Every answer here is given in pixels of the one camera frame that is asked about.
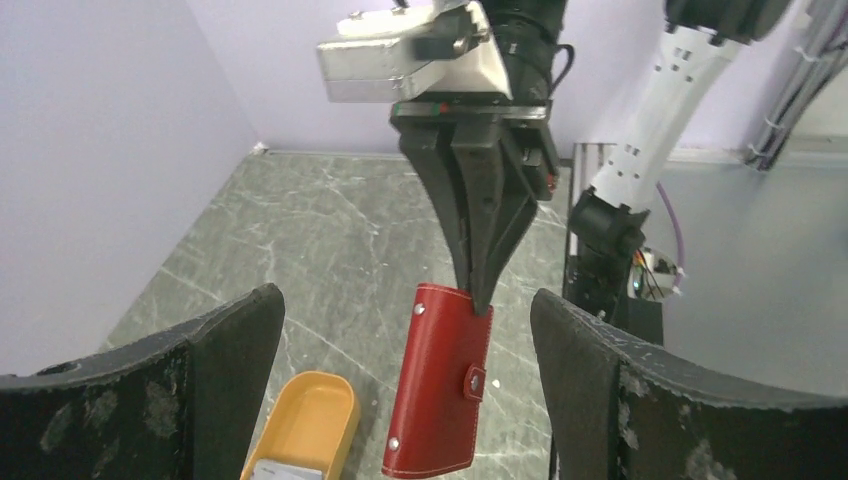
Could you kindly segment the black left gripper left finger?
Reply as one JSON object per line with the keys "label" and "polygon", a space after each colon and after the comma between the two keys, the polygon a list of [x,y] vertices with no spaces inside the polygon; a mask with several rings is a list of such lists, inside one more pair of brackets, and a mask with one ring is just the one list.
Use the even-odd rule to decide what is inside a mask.
{"label": "black left gripper left finger", "polygon": [[264,284],[104,353],[1,379],[5,479],[236,479],[285,318]]}

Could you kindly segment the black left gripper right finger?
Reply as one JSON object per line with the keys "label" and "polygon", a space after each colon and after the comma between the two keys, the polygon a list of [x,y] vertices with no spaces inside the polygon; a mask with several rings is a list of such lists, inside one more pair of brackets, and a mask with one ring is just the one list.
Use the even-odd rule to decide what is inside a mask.
{"label": "black left gripper right finger", "polygon": [[847,402],[680,358],[542,289],[530,325],[564,479],[843,479]]}

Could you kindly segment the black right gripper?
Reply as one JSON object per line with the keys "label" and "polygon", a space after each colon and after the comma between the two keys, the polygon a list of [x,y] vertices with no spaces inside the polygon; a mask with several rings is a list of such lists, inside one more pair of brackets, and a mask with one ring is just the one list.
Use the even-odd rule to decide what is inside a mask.
{"label": "black right gripper", "polygon": [[479,1],[514,97],[426,93],[400,101],[391,122],[435,210],[456,285],[485,313],[498,279],[559,180],[549,120],[574,63],[563,44],[563,1]]}

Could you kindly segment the red leather card holder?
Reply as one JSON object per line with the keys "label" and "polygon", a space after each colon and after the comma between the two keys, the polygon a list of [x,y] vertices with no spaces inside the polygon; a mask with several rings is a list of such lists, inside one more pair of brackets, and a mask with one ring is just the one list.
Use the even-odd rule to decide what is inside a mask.
{"label": "red leather card holder", "polygon": [[418,285],[387,432],[382,472],[428,479],[470,467],[475,457],[493,309],[471,296]]}

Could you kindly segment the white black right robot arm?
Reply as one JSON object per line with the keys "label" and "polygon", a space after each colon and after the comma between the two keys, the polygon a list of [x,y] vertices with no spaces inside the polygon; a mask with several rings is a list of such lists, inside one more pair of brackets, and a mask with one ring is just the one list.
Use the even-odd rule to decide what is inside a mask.
{"label": "white black right robot arm", "polygon": [[[518,117],[546,108],[562,82],[552,71],[564,50],[562,1],[484,1],[484,22],[468,6],[439,8],[413,37],[422,60],[461,60],[490,47],[508,91],[428,92],[396,103],[390,121],[401,152],[435,208],[457,286],[473,313],[489,314],[497,281],[557,174],[546,122]],[[655,185],[698,105],[738,52],[767,36],[785,1],[668,1],[659,57],[608,162],[572,209],[578,240],[577,302],[611,312],[622,296]]]}

